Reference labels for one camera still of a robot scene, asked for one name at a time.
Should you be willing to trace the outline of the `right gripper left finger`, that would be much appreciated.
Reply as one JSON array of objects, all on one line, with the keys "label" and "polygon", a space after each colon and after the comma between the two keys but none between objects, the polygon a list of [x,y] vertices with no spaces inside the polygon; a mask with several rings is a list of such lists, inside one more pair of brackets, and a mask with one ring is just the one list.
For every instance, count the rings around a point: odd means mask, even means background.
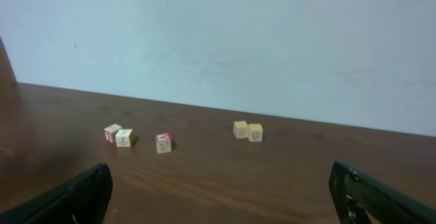
[{"label": "right gripper left finger", "polygon": [[2,224],[104,222],[112,195],[110,168],[99,163],[55,188],[1,213]]}]

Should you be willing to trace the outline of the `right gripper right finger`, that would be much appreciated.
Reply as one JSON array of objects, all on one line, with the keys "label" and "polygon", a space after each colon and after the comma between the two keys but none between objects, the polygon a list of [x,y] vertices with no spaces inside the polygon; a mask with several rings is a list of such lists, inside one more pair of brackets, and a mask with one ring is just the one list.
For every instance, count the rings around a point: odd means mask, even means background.
[{"label": "right gripper right finger", "polygon": [[335,161],[329,189],[341,223],[435,223],[435,209],[424,205],[368,174]]}]

